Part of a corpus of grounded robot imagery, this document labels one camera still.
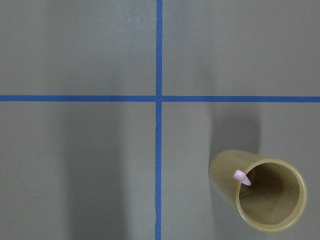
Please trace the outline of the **bamboo wooden cup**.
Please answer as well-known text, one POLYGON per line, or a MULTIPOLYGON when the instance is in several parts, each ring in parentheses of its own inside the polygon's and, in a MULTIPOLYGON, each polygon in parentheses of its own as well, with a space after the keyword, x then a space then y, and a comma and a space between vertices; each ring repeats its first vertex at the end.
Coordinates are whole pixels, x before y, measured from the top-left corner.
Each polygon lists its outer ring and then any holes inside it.
POLYGON ((277 233, 292 227, 308 201, 306 182, 292 164, 277 158, 229 149, 218 153, 208 168, 210 184, 256 230, 277 233), (252 185, 233 178, 243 171, 252 185))

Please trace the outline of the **pink chopstick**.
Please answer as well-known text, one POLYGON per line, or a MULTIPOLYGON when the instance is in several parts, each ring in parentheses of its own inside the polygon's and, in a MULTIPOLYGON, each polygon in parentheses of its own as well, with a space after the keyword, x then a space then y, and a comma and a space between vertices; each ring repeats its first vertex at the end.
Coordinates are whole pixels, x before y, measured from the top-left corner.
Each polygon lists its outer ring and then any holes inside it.
POLYGON ((252 183, 249 180, 248 176, 241 170, 237 169, 234 174, 233 174, 233 178, 238 181, 241 184, 244 184, 246 186, 251 186, 252 183))

